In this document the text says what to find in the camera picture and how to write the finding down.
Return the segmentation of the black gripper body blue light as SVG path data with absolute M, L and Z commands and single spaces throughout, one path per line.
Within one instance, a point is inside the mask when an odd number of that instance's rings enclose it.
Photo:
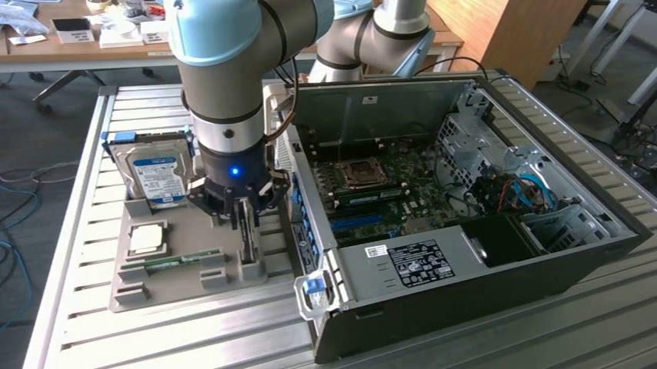
M 237 201 L 248 198 L 256 210 L 262 211 L 273 200 L 273 190 L 264 191 L 273 179 L 265 160 L 265 146 L 256 145 L 245 151 L 224 153 L 201 145 L 200 151 L 206 171 L 208 204 L 236 228 Z

